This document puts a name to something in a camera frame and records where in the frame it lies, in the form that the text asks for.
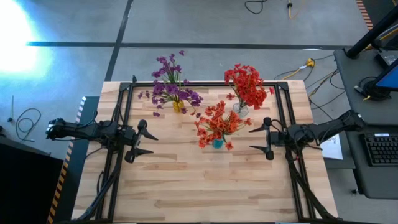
gray floor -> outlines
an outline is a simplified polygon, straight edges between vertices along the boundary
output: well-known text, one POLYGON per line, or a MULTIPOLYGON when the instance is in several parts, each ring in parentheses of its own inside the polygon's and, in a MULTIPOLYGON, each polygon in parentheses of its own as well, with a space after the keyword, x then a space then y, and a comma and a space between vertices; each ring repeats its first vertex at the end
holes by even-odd
MULTIPOLYGON (((25 142, 54 157, 64 158, 67 142, 45 139, 48 121, 58 117, 74 121, 82 96, 98 96, 113 48, 107 47, 24 47, 26 41, 115 42, 127 0, 11 0, 0 2, 0 125, 9 138, 17 140, 15 124, 7 123, 11 97, 14 118, 30 107, 42 118, 25 142)), ((281 45, 352 45, 367 28, 355 0, 306 0, 295 20, 287 19, 283 0, 268 0, 260 15, 252 15, 240 0, 134 0, 123 42, 229 43, 281 45)), ((300 1, 293 1, 298 8, 300 1)), ((251 5, 253 10, 259 5, 251 5)), ((159 68, 160 55, 180 49, 122 48, 112 81, 152 80, 159 68)), ((297 69, 308 58, 320 58, 331 50, 248 50, 184 49, 178 54, 183 74, 191 80, 219 80, 235 63, 255 66, 264 79, 297 69)), ((336 68, 330 57, 318 61, 307 86, 336 68)), ((304 78, 308 70, 296 75, 304 78)), ((342 86, 340 76, 333 79, 342 86)), ((342 90, 325 84, 312 98, 319 105, 342 90)), ((349 109, 345 94, 324 107, 336 118, 349 109)), ((27 114, 36 118, 33 113, 27 114)), ((313 110, 317 123, 328 121, 320 110, 313 110)), ((370 200, 352 196, 356 188, 352 171, 328 170, 341 218, 347 220, 398 223, 398 201, 370 200)))

black floor stripe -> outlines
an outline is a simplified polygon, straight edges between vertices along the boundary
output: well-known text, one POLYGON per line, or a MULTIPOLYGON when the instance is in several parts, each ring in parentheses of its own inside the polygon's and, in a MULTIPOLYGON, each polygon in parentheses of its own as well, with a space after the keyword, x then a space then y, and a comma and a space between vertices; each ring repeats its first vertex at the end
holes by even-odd
POLYGON ((33 41, 26 43, 26 46, 34 47, 114 47, 112 42, 41 42, 33 41))
POLYGON ((284 44, 194 44, 194 43, 122 43, 121 47, 180 48, 180 49, 282 49, 282 50, 339 50, 345 45, 284 45, 284 44))
POLYGON ((120 45, 123 40, 124 31, 126 30, 127 21, 129 20, 129 13, 130 13, 132 1, 133 0, 128 0, 126 9, 124 10, 123 20, 122 20, 122 23, 120 24, 118 38, 116 39, 116 45, 114 46, 111 60, 109 61, 108 70, 106 71, 105 81, 111 81, 111 79, 112 79, 113 70, 114 70, 114 66, 116 65, 116 60, 118 59, 120 45))

vase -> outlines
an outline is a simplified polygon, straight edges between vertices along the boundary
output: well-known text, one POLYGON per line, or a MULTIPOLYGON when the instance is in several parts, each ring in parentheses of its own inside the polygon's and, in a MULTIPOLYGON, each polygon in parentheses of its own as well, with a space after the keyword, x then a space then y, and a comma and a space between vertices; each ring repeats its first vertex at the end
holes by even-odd
POLYGON ((181 113, 181 109, 184 108, 184 101, 173 101, 173 108, 176 113, 181 113))
POLYGON ((224 140, 223 139, 214 139, 213 140, 213 147, 215 149, 219 149, 219 148, 223 147, 223 144, 224 144, 224 140))
POLYGON ((241 106, 240 103, 235 103, 232 110, 239 115, 239 118, 244 118, 249 113, 248 106, 241 106))

keyboard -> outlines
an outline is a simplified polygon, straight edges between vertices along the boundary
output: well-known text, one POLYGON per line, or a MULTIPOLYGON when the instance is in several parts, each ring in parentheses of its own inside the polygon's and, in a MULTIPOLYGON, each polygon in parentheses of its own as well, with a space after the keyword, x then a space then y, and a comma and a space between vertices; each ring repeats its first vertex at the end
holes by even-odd
POLYGON ((359 135, 370 166, 398 166, 398 134, 359 135))

wooden tabletop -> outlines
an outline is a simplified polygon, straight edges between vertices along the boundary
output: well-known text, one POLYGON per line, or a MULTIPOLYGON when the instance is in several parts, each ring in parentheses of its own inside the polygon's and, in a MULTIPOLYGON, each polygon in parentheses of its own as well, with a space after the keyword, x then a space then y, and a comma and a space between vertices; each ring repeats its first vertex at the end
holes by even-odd
MULTIPOLYGON (((303 81, 288 81, 297 123, 312 123, 312 113, 303 81)), ((111 118, 116 105, 120 82, 105 82, 98 105, 97 121, 111 118)), ((199 112, 225 100, 226 111, 236 101, 228 101, 227 87, 193 88, 204 97, 199 112)), ((129 125, 136 128, 140 119, 148 122, 148 130, 159 141, 142 138, 140 148, 154 151, 138 157, 133 164, 122 163, 114 222, 273 222, 297 221, 292 185, 284 147, 273 147, 275 159, 249 145, 265 146, 265 132, 248 133, 258 128, 265 116, 279 119, 275 95, 268 95, 260 110, 249 108, 247 118, 254 125, 246 126, 238 135, 228 136, 234 149, 198 147, 197 120, 189 113, 176 114, 172 104, 156 110, 150 99, 138 99, 135 88, 129 125)), ((91 142, 88 153, 99 148, 91 142)), ((322 152, 312 148, 304 151, 310 187, 328 209, 337 216, 322 152)), ((73 218, 80 216, 96 195, 96 184, 104 169, 106 150, 99 151, 85 162, 76 198, 73 218)), ((307 205, 302 196, 303 209, 307 205)))

